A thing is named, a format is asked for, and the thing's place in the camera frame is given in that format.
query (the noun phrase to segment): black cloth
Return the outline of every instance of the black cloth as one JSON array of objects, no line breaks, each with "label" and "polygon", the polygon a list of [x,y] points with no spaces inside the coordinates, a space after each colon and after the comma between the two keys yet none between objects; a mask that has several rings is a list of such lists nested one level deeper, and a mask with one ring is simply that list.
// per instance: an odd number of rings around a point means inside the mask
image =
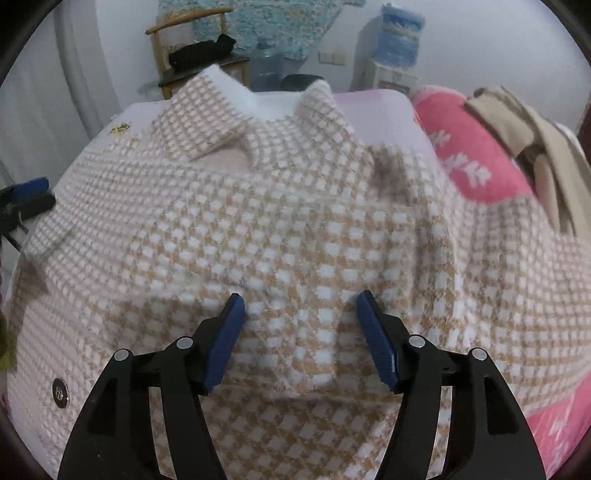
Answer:
[{"label": "black cloth", "polygon": [[232,37],[221,34],[217,41],[201,41],[172,52],[168,56],[168,62],[177,72],[210,65],[229,56],[235,44],[236,40]]}]

